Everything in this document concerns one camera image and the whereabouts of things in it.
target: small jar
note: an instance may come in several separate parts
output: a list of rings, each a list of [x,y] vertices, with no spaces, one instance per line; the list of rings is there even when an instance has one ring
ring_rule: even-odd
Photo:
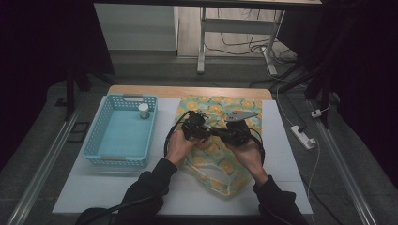
[[[142,103],[138,106],[138,110],[140,111],[140,117],[142,119],[149,118],[149,106],[147,103]]]

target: person's right hand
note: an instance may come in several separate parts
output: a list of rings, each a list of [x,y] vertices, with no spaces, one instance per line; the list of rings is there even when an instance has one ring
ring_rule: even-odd
[[[249,140],[238,147],[229,143],[226,143],[225,146],[234,153],[240,164],[249,171],[257,186],[260,187],[267,182],[268,176],[261,163],[259,146],[256,142]]]

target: wooden table edge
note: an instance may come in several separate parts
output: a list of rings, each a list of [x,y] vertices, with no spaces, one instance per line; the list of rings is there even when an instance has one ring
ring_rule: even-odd
[[[272,94],[267,89],[258,88],[113,85],[109,88],[108,94],[115,93],[151,94],[159,98],[181,98],[193,95],[272,100]]]

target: wall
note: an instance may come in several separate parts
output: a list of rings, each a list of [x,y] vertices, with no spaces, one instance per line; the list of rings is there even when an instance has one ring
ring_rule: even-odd
[[[109,50],[175,51],[177,7],[95,4]]]

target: dark curtain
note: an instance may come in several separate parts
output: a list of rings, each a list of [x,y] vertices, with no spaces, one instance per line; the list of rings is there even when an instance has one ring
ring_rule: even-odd
[[[114,73],[93,4],[0,2],[0,168],[19,146],[66,70]]]
[[[398,14],[393,1],[369,1],[334,62],[338,111],[398,187]]]

